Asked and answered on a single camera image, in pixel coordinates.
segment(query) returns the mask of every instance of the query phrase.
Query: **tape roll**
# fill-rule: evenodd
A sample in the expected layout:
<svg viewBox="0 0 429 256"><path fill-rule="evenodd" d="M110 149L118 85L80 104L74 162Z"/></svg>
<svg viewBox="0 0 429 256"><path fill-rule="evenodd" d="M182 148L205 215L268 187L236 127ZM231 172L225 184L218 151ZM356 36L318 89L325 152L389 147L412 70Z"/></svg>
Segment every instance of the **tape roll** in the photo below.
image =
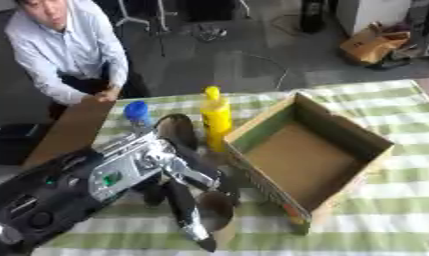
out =
<svg viewBox="0 0 429 256"><path fill-rule="evenodd" d="M217 249L226 248L236 235L234 206L220 192L205 192L197 197L200 216L205 228L213 234Z"/></svg>

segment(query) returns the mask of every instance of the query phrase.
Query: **blue bottle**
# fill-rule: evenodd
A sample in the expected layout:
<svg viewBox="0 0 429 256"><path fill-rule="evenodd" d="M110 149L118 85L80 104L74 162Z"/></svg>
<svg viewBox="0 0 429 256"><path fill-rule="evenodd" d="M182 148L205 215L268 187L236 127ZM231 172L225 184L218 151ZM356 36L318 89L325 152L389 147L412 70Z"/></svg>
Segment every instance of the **blue bottle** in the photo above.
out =
<svg viewBox="0 0 429 256"><path fill-rule="evenodd" d="M141 130L152 126L149 109L144 101L135 101L128 104L124 108L124 116L131 122L135 132L140 133Z"/></svg>

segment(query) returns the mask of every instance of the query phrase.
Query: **white cabinet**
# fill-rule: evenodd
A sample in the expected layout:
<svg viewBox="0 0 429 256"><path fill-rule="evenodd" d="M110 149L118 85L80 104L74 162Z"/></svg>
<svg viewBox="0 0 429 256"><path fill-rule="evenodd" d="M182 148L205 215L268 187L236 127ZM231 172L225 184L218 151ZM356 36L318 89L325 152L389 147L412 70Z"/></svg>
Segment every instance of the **white cabinet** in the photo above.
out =
<svg viewBox="0 0 429 256"><path fill-rule="evenodd" d="M379 21L390 26L404 20L412 0L340 0L337 18L349 35Z"/></svg>
<svg viewBox="0 0 429 256"><path fill-rule="evenodd" d="M0 0L0 11L10 10L15 8L13 0Z"/></svg>

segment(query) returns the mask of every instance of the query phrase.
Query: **yellow bottle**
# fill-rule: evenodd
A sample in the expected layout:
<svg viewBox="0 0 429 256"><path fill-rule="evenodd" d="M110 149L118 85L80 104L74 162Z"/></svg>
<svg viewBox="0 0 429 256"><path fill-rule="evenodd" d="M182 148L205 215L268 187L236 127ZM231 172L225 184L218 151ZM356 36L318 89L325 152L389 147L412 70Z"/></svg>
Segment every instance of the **yellow bottle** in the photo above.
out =
<svg viewBox="0 0 429 256"><path fill-rule="evenodd" d="M223 152L223 137L231 131L231 108L228 99L220 95L217 86L205 89L206 99L202 102L200 112L203 117L206 142L215 152Z"/></svg>

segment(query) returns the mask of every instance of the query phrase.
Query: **brown bag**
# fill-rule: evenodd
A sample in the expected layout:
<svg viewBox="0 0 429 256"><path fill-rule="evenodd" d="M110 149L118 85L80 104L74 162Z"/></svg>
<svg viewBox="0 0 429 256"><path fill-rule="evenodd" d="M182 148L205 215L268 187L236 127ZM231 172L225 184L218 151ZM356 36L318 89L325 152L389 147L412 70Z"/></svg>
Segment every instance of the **brown bag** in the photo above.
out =
<svg viewBox="0 0 429 256"><path fill-rule="evenodd" d="M340 49L351 59L364 65L372 65L400 48L409 39L410 32L385 33L380 23L372 23L341 44Z"/></svg>

